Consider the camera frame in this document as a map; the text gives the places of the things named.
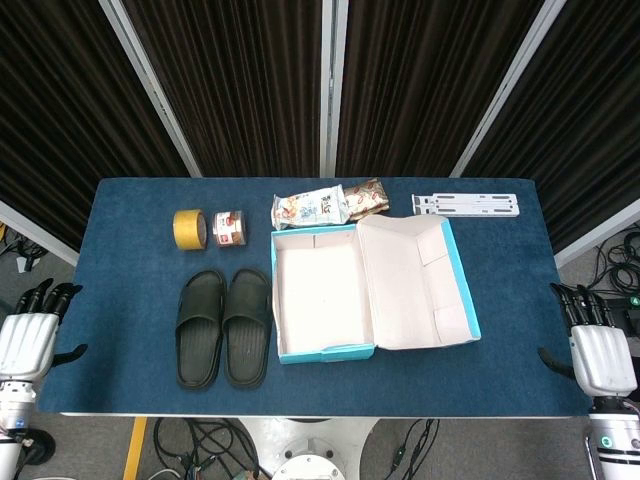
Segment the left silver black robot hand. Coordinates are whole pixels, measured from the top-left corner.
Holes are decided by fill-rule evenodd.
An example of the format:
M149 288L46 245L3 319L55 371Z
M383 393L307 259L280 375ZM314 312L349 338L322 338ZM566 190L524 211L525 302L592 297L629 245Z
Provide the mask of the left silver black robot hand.
M88 346L55 351L57 334L68 307L82 290L73 283L53 284L48 278L25 291L1 326L1 380L37 383L60 365L81 358Z

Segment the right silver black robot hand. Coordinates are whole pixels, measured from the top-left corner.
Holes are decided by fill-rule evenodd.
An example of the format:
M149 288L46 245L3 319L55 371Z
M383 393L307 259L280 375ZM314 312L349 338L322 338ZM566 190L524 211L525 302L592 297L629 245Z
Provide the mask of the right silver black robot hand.
M625 329L615 320L613 302L583 285L571 288L552 283L560 306L572 363L554 359L544 347L537 349L551 371L576 381L589 397L627 397L638 380Z

